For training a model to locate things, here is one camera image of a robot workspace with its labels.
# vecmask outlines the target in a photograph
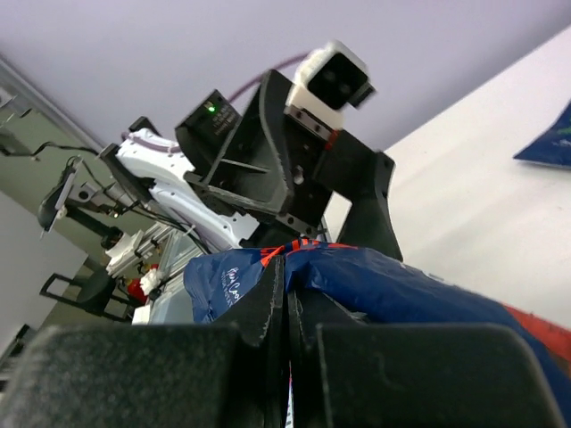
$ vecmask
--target white ceiling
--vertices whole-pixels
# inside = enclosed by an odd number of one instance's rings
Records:
[[[4,0],[3,7],[0,53],[102,144],[118,142],[140,115],[173,136],[213,88],[229,95],[259,71],[337,38],[368,64],[378,90],[349,114],[348,128],[385,148],[571,24],[569,0]]]

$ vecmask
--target camera lens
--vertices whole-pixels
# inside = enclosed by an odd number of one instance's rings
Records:
[[[351,93],[351,87],[345,83],[342,83],[339,85],[339,92],[341,92],[343,95],[348,95]]]
[[[335,82],[335,73],[331,70],[325,70],[323,72],[323,79],[329,83]]]

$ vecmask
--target black mount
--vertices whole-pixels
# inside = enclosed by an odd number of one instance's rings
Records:
[[[44,231],[49,232],[56,220],[58,210],[55,208],[56,203],[60,200],[64,192],[68,192],[70,181],[75,176],[72,174],[70,167],[66,167],[60,177],[59,183],[46,195],[40,203],[37,210],[37,221]],[[64,202],[65,217],[71,218],[76,223],[82,225],[87,230],[96,235],[101,236],[101,245],[104,249],[109,250],[123,236],[123,232],[116,226],[107,226],[97,218],[86,213],[85,210],[100,212],[109,215],[113,212],[114,207],[111,205],[95,205],[92,202],[79,202],[69,198],[67,194]]]
[[[386,201],[393,160],[344,130],[324,140],[300,126],[284,113],[291,85],[268,71],[208,173],[185,180],[211,210],[249,213],[264,225],[244,246],[316,238],[338,192],[352,203],[338,241],[402,259]]]

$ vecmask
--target red object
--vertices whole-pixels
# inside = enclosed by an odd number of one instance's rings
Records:
[[[131,279],[127,285],[127,292],[129,296],[134,297],[144,305],[146,304],[146,296],[141,289],[141,280],[139,278]]]
[[[337,137],[339,137],[339,131],[337,129],[335,129],[333,132],[331,132],[331,135],[329,136],[329,139],[327,140],[327,142],[325,144],[325,150],[331,150],[331,148],[333,147],[333,144],[337,140]]]
[[[571,375],[571,331],[550,323],[533,314],[506,307],[509,313],[537,340],[557,357],[566,362],[568,374]]]

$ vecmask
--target blue cloth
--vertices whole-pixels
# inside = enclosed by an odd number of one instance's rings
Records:
[[[571,168],[571,103],[551,128],[517,153],[514,159]]]
[[[510,327],[533,350],[571,426],[571,380],[543,344],[500,303],[369,249],[318,244],[272,252],[278,253],[285,254],[287,290],[297,278],[307,288],[321,291],[378,323],[495,323]],[[193,298],[194,321],[208,323],[228,310],[256,285],[267,258],[260,250],[233,250],[192,259],[185,270],[185,287]]]

